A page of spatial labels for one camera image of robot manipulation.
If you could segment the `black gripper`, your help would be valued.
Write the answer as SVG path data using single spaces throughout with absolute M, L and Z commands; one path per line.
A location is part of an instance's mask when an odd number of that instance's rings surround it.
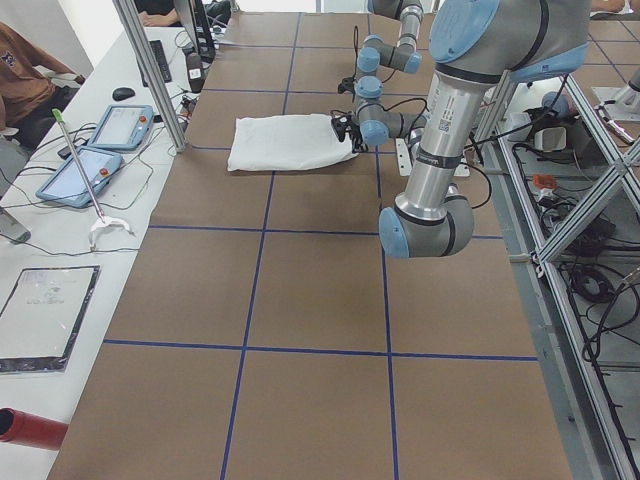
M 354 154 L 367 153 L 368 146 L 364 144 L 360 128 L 356 124 L 347 127 L 347 134 L 352 144 L 352 152 Z

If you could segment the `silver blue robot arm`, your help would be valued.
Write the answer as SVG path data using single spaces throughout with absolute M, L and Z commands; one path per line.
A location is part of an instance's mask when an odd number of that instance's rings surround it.
M 508 72 L 514 83 L 568 74 L 588 50 L 588 1 L 447 1 L 429 36 L 434 77 L 422 115 L 393 113 L 380 102 L 376 73 L 414 73 L 421 64 L 418 1 L 371 1 L 370 12 L 401 24 L 396 45 L 368 36 L 354 78 L 355 141 L 380 146 L 411 137 L 413 167 L 405 190 L 379 216 L 379 238 L 395 258 L 443 257 L 461 251 L 474 230 L 472 208 L 453 183 L 485 92 Z
M 369 0 L 369 13 L 399 22 L 398 40 L 386 43 L 376 34 L 367 36 L 356 58 L 355 80 L 374 76 L 380 66 L 394 71 L 415 74 L 422 64 L 417 43 L 424 11 L 420 1 Z

